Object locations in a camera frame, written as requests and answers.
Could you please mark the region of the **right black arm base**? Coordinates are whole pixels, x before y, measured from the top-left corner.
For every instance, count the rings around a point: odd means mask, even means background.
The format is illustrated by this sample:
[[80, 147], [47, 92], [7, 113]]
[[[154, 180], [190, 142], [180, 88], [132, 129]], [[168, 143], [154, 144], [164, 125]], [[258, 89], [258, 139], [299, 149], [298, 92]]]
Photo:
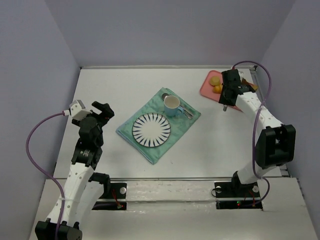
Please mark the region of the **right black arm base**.
[[230, 181], [218, 181], [211, 195], [216, 199], [218, 210], [263, 209], [257, 182], [236, 187]]

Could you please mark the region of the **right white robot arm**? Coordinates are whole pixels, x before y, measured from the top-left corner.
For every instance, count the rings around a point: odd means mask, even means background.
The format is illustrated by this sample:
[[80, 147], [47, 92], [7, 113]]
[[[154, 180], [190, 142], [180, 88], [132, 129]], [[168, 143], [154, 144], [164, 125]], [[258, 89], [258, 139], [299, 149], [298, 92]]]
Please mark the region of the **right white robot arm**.
[[253, 123], [252, 160], [236, 171], [231, 188], [238, 192], [257, 182], [270, 170], [291, 162], [295, 153], [296, 129], [284, 124], [259, 100], [254, 88], [243, 82], [237, 69], [222, 72], [219, 103], [237, 107]]

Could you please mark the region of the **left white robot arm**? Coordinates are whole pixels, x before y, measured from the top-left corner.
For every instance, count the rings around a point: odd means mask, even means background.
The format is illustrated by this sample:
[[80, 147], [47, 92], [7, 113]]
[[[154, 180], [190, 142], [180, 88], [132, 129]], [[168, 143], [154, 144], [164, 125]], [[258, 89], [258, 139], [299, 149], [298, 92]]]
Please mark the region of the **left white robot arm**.
[[39, 240], [80, 240], [84, 219], [95, 203], [111, 188], [109, 175], [96, 172], [102, 156], [103, 127], [115, 115], [108, 103], [91, 104], [100, 113], [88, 110], [81, 100], [73, 101], [61, 115], [70, 116], [79, 127], [79, 138], [64, 185], [57, 184], [60, 196], [46, 220], [35, 226]]

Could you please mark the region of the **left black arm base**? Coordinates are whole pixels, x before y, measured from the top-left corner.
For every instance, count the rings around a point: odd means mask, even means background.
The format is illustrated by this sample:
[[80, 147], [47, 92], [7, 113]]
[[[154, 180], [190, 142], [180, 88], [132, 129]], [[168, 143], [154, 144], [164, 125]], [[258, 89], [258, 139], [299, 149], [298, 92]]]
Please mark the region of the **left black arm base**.
[[127, 209], [127, 183], [112, 182], [109, 192], [104, 191], [93, 206], [94, 211], [125, 211]]

